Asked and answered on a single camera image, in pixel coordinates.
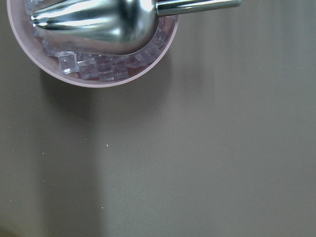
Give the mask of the metal ice scoop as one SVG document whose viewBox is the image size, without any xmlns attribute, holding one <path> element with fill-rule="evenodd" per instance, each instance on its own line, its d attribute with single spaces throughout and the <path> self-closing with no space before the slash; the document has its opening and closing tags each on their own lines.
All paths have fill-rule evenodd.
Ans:
<svg viewBox="0 0 316 237">
<path fill-rule="evenodd" d="M 239 0 L 60 0 L 38 8 L 33 27 L 56 47 L 128 55 L 145 47 L 161 17 L 237 7 Z"/>
</svg>

